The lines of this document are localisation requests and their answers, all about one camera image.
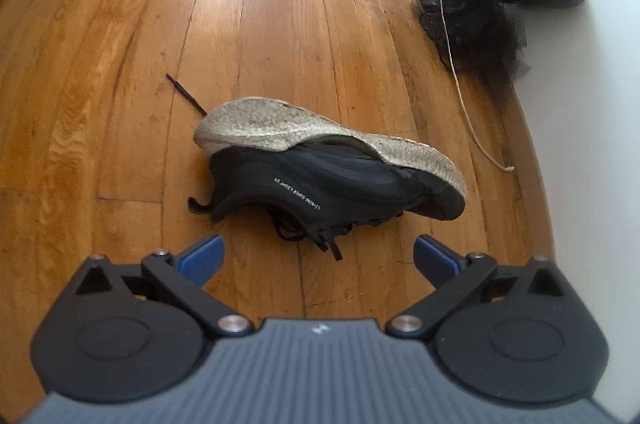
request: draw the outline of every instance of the sneaker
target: sneaker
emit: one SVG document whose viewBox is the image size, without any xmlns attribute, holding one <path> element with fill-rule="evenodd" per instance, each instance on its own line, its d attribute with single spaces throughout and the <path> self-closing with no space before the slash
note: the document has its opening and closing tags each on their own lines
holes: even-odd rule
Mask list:
<svg viewBox="0 0 640 424">
<path fill-rule="evenodd" d="M 216 188 L 190 209 L 221 221 L 237 208 L 268 208 L 287 241 L 311 238 L 340 251 L 335 237 L 403 211 L 454 219 L 466 187 L 440 152 L 408 139 L 360 133 L 286 102 L 247 97 L 211 111 L 193 139 L 210 157 Z"/>
</svg>

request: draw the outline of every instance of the wood grain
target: wood grain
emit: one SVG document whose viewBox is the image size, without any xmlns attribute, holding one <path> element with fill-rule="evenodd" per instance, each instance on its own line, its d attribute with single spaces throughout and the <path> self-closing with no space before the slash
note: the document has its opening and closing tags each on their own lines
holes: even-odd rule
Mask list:
<svg viewBox="0 0 640 424">
<path fill-rule="evenodd" d="M 160 203 L 98 199 L 94 220 L 92 252 L 111 263 L 137 263 L 162 247 Z"/>
<path fill-rule="evenodd" d="M 173 86 L 195 0 L 149 0 L 118 79 L 98 195 L 162 201 Z"/>
<path fill-rule="evenodd" d="M 37 283 L 37 212 L 35 195 L 0 189 L 0 414 L 10 422 L 44 396 L 29 353 L 31 336 L 47 310 Z"/>
<path fill-rule="evenodd" d="M 67 74 L 81 50 L 85 32 L 96 24 L 104 0 L 64 0 L 47 25 L 47 36 L 28 67 L 16 58 L 8 73 L 8 93 L 2 101 L 13 99 L 21 108 L 12 110 L 6 129 L 0 161 L 0 184 L 14 189 L 38 191 L 51 137 L 51 126 Z M 14 90 L 19 86 L 17 97 Z M 0 143 L 2 142 L 0 113 Z"/>
<path fill-rule="evenodd" d="M 0 0 L 0 414 L 42 396 L 28 364 L 34 328 L 91 251 L 119 263 L 178 252 L 211 232 L 226 245 L 206 290 L 259 322 L 373 317 L 433 288 L 413 264 L 416 236 L 524 263 L 532 241 L 516 177 L 469 138 L 449 73 L 414 0 Z M 213 224 L 187 210 L 214 184 L 192 140 L 198 112 L 250 94 L 294 102 L 349 127 L 409 137 L 449 156 L 468 198 L 457 220 L 406 213 L 356 227 L 335 263 L 281 241 L 258 207 Z M 474 76 L 463 93 L 482 141 L 511 156 L 495 101 Z"/>
</svg>

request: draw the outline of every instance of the cord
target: cord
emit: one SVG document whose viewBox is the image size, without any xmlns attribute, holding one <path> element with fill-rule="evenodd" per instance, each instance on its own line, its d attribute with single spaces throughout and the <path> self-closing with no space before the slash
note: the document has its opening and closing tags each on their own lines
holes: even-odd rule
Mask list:
<svg viewBox="0 0 640 424">
<path fill-rule="evenodd" d="M 451 73 L 453 74 L 453 80 L 456 83 L 456 90 L 458 91 L 458 99 L 460 100 L 460 106 L 462 107 L 462 111 L 465 114 L 466 127 L 469 129 L 469 133 L 471 133 L 471 136 L 474 142 L 476 143 L 476 146 L 478 146 L 478 149 L 482 152 L 484 156 L 486 156 L 489 162 L 491 162 L 495 167 L 497 167 L 501 171 L 510 173 L 511 171 L 515 170 L 515 167 L 514 166 L 505 167 L 501 163 L 499 163 L 496 159 L 494 159 L 489 154 L 489 152 L 486 149 L 484 149 L 484 147 L 482 147 L 482 144 L 478 139 L 478 135 L 476 135 L 476 131 L 474 130 L 473 125 L 471 124 L 471 118 L 469 117 L 469 113 L 466 110 L 465 100 L 462 98 L 462 91 L 460 90 L 460 81 L 458 79 L 458 74 L 456 73 L 456 67 L 453 65 L 453 56 L 451 55 L 451 44 L 449 42 L 449 32 L 447 32 L 447 22 L 444 19 L 444 7 L 442 5 L 442 0 L 439 0 L 439 2 L 440 2 L 440 18 L 442 19 L 442 26 L 444 27 L 444 36 L 447 39 L 447 52 L 449 52 L 449 63 L 451 65 Z"/>
</svg>

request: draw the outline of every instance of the pivot bolt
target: pivot bolt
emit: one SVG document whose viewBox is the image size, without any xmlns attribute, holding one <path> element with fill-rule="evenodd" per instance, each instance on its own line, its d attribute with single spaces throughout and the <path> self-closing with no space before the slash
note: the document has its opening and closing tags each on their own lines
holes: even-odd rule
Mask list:
<svg viewBox="0 0 640 424">
<path fill-rule="evenodd" d="M 398 332 L 415 332 L 415 330 L 422 328 L 422 320 L 411 314 L 396 315 L 391 320 L 391 326 Z"/>
<path fill-rule="evenodd" d="M 249 328 L 249 320 L 240 314 L 223 315 L 218 320 L 218 328 L 230 334 L 239 334 Z"/>
</svg>

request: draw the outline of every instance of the white foam sole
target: white foam sole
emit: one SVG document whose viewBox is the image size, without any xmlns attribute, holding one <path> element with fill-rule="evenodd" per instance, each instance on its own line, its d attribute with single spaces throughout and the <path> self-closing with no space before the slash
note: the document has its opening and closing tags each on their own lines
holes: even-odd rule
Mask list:
<svg viewBox="0 0 640 424">
<path fill-rule="evenodd" d="M 382 161 L 426 171 L 452 185 L 466 198 L 466 185 L 458 168 L 438 150 L 409 139 L 352 130 L 283 100 L 245 97 L 210 111 L 193 134 L 208 157 L 229 146 L 286 151 L 301 142 L 345 137 L 346 145 L 366 145 Z"/>
</svg>

